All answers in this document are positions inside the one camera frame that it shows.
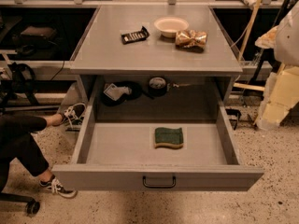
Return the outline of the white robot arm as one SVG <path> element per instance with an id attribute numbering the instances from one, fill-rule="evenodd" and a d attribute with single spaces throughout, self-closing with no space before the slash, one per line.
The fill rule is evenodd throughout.
<path id="1" fill-rule="evenodd" d="M 279 25 L 260 36 L 255 45 L 261 49 L 273 49 L 275 59 L 281 63 L 299 66 L 299 1 Z"/>

